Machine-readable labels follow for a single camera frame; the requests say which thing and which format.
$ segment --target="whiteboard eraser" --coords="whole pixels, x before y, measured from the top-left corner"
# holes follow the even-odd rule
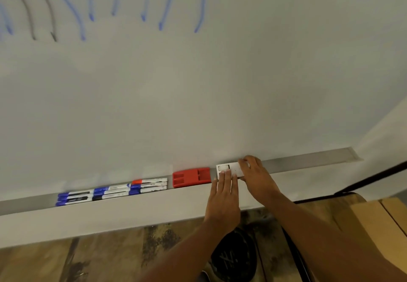
[[[219,180],[219,174],[221,173],[221,171],[227,171],[227,170],[231,170],[232,176],[234,174],[236,174],[237,177],[244,176],[242,170],[240,169],[240,165],[238,162],[218,164],[218,165],[216,165],[216,173],[218,174],[218,180]]]

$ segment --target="person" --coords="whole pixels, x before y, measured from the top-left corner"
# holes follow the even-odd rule
[[[290,235],[320,282],[407,282],[407,275],[380,254],[291,202],[257,157],[246,156],[239,164],[249,192]],[[139,282],[196,281],[217,244],[240,222],[237,180],[227,171],[212,182],[202,225],[158,259]]]

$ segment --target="cardboard box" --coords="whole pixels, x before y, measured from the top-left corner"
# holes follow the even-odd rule
[[[407,273],[407,208],[400,200],[354,204],[334,219],[344,233]]]

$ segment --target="whiteboard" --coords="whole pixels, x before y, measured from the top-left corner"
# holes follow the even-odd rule
[[[49,0],[57,42],[26,2],[36,40],[0,0],[0,200],[353,146],[406,96],[407,0]]]

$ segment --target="red plastic holder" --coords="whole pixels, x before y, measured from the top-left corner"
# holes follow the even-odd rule
[[[194,168],[191,170],[181,170],[173,173],[173,187],[189,187],[191,185],[198,185],[210,183],[209,167]]]

